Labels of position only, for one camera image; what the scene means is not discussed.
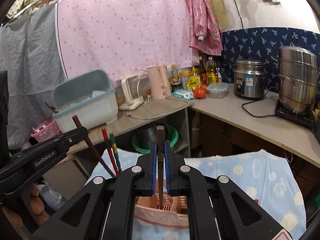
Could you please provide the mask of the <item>person left hand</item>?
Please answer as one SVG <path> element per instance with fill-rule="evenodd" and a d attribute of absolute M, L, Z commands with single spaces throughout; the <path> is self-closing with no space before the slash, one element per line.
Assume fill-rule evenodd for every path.
<path fill-rule="evenodd" d="M 49 219 L 49 216 L 44 210 L 44 204 L 42 200 L 39 198 L 39 191 L 35 184 L 30 185 L 29 192 L 30 192 L 30 203 L 29 203 L 30 210 L 35 215 L 35 220 L 37 224 L 41 226 Z M 5 216 L 7 217 L 7 219 L 15 229 L 21 228 L 23 226 L 23 220 L 18 214 L 14 213 L 13 211 L 9 210 L 4 206 L 1 206 L 1 208 Z"/>

